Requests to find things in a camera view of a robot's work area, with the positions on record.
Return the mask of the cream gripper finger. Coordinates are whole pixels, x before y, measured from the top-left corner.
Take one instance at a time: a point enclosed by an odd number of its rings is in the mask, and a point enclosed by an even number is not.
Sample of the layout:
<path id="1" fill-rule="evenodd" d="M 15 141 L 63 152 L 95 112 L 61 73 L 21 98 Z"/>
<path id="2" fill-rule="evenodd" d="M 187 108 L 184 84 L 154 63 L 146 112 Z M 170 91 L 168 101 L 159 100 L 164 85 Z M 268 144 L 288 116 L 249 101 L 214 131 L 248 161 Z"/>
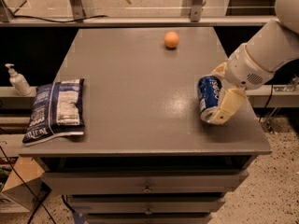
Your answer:
<path id="1" fill-rule="evenodd" d="M 246 93 L 240 88 L 230 88 L 224 91 L 221 102 L 216 110 L 212 112 L 208 123 L 222 125 L 227 122 L 236 111 L 245 103 Z"/>
<path id="2" fill-rule="evenodd" d="M 225 72 L 226 72 L 226 66 L 227 63 L 221 63 L 219 64 L 212 72 L 211 74 L 217 78 L 225 78 Z"/>

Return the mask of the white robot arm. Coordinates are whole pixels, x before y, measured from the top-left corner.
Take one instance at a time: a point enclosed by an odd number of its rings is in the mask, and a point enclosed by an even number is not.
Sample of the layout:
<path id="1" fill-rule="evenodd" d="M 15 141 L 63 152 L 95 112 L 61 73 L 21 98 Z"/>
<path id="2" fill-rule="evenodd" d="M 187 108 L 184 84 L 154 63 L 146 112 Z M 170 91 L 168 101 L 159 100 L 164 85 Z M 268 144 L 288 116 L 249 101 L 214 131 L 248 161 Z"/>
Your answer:
<path id="1" fill-rule="evenodd" d="M 246 91 L 260 88 L 279 68 L 299 58 L 299 0 L 276 0 L 275 12 L 274 21 L 265 24 L 212 71 L 229 86 L 208 116 L 209 123 L 228 121 L 244 104 Z"/>

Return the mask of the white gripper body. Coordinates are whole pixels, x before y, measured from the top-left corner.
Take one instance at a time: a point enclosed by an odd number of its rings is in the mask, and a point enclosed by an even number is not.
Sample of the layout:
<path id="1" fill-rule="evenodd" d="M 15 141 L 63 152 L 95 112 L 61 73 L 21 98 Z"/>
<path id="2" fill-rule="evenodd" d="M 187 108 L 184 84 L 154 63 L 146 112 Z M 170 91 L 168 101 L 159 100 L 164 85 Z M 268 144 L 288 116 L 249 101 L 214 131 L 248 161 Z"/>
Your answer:
<path id="1" fill-rule="evenodd" d="M 245 43 L 241 44 L 227 60 L 225 68 L 226 80 L 245 90 L 259 89 L 273 76 L 273 72 L 262 68 L 254 61 Z"/>

